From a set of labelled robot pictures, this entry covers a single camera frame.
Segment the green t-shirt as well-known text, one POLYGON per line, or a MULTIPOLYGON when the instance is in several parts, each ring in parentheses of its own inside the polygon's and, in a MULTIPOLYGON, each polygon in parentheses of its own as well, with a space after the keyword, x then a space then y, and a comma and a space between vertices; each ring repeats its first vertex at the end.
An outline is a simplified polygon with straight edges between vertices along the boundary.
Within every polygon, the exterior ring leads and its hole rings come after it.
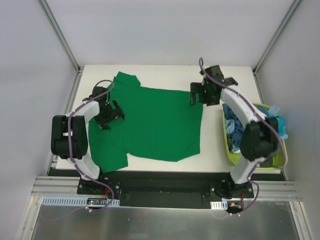
POLYGON ((93 162, 104 173, 129 165, 128 155, 166 162, 201 152, 203 105, 190 105, 190 93, 148 88, 135 75, 119 72, 113 79, 111 100, 116 100, 124 118, 101 129, 89 122, 89 146, 93 162))

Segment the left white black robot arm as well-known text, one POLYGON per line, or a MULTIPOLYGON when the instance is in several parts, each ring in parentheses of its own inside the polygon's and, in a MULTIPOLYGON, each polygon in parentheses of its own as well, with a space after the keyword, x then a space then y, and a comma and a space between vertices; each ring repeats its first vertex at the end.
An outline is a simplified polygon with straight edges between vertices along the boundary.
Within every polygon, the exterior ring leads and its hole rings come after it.
POLYGON ((109 123, 125 118, 117 100, 111 100, 111 89, 95 86, 80 106, 65 115, 55 115, 51 124, 52 154, 71 163, 81 178, 89 181, 88 188, 96 195, 105 191, 106 183, 99 178, 101 170, 89 153, 87 126, 95 120, 101 130, 109 130, 109 123))

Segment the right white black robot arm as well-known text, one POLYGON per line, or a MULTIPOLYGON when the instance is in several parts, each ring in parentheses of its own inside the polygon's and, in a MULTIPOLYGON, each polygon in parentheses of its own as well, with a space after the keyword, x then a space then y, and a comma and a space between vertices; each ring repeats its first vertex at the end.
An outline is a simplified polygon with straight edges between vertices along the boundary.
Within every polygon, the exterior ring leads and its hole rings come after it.
POLYGON ((197 102, 207 106, 224 102, 233 111, 244 128, 239 144, 240 159, 229 173, 231 181, 225 184, 225 192, 237 197, 243 191, 254 170, 263 163, 283 142, 278 134, 278 120, 268 117, 251 103, 241 91, 237 81, 225 78, 218 65, 204 67, 200 64, 201 82, 190 84, 190 105, 197 102))

